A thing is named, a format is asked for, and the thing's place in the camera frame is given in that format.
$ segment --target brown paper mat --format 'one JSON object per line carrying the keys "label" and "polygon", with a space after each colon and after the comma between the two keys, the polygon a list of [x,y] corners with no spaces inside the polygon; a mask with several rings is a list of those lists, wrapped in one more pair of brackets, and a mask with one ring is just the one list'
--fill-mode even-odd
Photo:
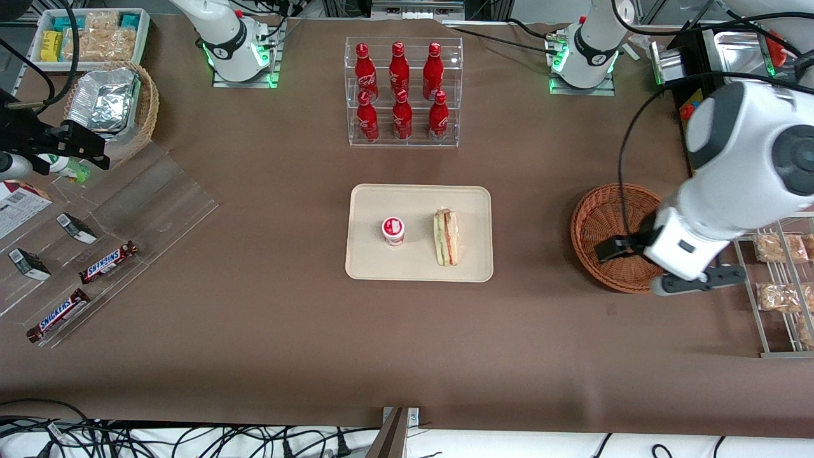
{"label": "brown paper mat", "polygon": [[[373,425],[402,404],[444,428],[811,435],[814,362],[755,358],[744,290],[634,297],[578,267],[569,217],[615,179],[653,84],[647,59],[619,59],[616,97],[552,96],[538,53],[465,36],[460,148],[377,152],[348,146],[345,36],[457,32],[308,21],[286,41],[279,88],[223,90],[185,17],[155,26],[155,138],[221,207],[55,350],[0,319],[4,399],[52,396],[93,418]],[[20,97],[43,90],[29,72]],[[628,151],[629,180],[663,195],[687,176],[672,111],[654,103]],[[346,234],[319,228],[346,226],[359,183],[486,187],[492,279],[348,278]]]}

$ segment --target clear acrylic stand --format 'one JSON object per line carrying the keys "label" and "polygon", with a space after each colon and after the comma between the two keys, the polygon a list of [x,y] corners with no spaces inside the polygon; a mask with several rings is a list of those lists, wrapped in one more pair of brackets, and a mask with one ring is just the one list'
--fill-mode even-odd
{"label": "clear acrylic stand", "polygon": [[[390,60],[393,42],[405,45],[405,57],[409,63],[409,104],[413,107],[413,136],[399,140],[393,134],[393,105],[396,100],[390,89]],[[422,96],[424,63],[430,43],[441,45],[441,60],[444,63],[444,82],[441,88],[447,93],[449,107],[448,133],[442,143],[430,141],[430,107],[432,102]],[[373,102],[379,119],[379,139],[367,143],[359,129],[356,116],[359,87],[356,79],[356,46],[365,43],[370,50],[370,59],[376,66],[376,81],[379,84],[379,98]],[[345,99],[348,105],[348,141],[353,146],[400,147],[400,148],[450,148],[458,146],[461,140],[461,98],[463,89],[463,39],[462,38],[394,38],[394,37],[348,37],[345,41]]]}
{"label": "clear acrylic stand", "polygon": [[[37,344],[53,348],[144,272],[169,247],[210,214],[215,201],[155,143],[110,170],[92,169],[78,185],[64,178],[44,191],[52,204],[0,240],[0,319],[25,332],[80,288],[90,303],[59,323]],[[98,239],[84,244],[56,222],[67,212],[82,220]],[[90,284],[79,272],[132,240],[138,254]],[[13,249],[37,254],[51,273],[45,281],[20,274],[8,257]]]}

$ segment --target metal tray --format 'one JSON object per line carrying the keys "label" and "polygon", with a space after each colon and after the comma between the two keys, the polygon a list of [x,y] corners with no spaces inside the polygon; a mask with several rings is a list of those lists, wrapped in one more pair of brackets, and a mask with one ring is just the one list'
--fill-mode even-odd
{"label": "metal tray", "polygon": [[[458,215],[457,266],[435,260],[432,217],[447,207]],[[382,221],[397,216],[405,242],[384,243]],[[355,280],[414,280],[482,283],[492,278],[492,198],[473,186],[360,184],[351,192],[345,271]]]}

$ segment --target wicker basket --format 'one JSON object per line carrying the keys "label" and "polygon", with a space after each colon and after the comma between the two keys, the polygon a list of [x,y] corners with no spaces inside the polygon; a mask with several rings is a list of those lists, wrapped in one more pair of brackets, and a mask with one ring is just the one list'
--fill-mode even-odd
{"label": "wicker basket", "polygon": [[[129,68],[139,74],[142,79],[142,89],[138,94],[138,106],[136,107],[136,126],[138,131],[129,142],[127,143],[108,143],[105,146],[105,154],[114,161],[126,161],[135,153],[144,148],[151,140],[153,130],[155,129],[155,121],[158,118],[158,90],[155,83],[150,78],[147,71],[140,65],[136,65],[129,61],[116,61],[106,62],[103,65],[103,70],[115,70],[117,68]],[[71,109],[73,96],[77,93],[77,84],[73,85],[71,92],[68,93],[68,104],[65,106],[65,117],[68,117],[68,111]]]}
{"label": "wicker basket", "polygon": [[[661,197],[635,184],[624,185],[631,230],[638,230],[641,220],[656,210]],[[605,285],[623,293],[648,293],[650,281],[664,270],[634,256],[600,264],[594,249],[609,237],[624,234],[619,185],[596,187],[576,205],[571,217],[571,243],[577,257],[591,275]]]}

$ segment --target coca-cola bottle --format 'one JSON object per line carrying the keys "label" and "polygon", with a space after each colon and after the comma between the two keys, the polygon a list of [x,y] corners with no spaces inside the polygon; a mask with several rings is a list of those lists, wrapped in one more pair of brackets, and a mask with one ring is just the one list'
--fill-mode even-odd
{"label": "coca-cola bottle", "polygon": [[409,139],[413,135],[413,107],[407,102],[407,91],[396,93],[396,105],[393,106],[393,134],[399,140]]}
{"label": "coca-cola bottle", "polygon": [[405,45],[402,42],[393,43],[393,58],[390,60],[390,87],[393,94],[400,90],[409,93],[409,64],[405,58]]}
{"label": "coca-cola bottle", "polygon": [[424,99],[433,100],[436,91],[441,89],[444,81],[444,63],[441,62],[441,45],[430,43],[430,55],[424,64]]}
{"label": "coca-cola bottle", "polygon": [[439,90],[435,93],[435,103],[430,107],[430,141],[441,143],[447,136],[447,120],[449,118],[449,108],[447,108],[447,93]]}
{"label": "coca-cola bottle", "polygon": [[379,138],[379,119],[376,117],[376,108],[370,104],[370,95],[367,92],[359,93],[357,118],[362,139],[367,143],[376,141]]}
{"label": "coca-cola bottle", "polygon": [[379,86],[376,85],[376,66],[370,60],[370,52],[365,43],[357,45],[356,75],[359,91],[366,92],[370,96],[370,101],[375,102],[379,97]]}

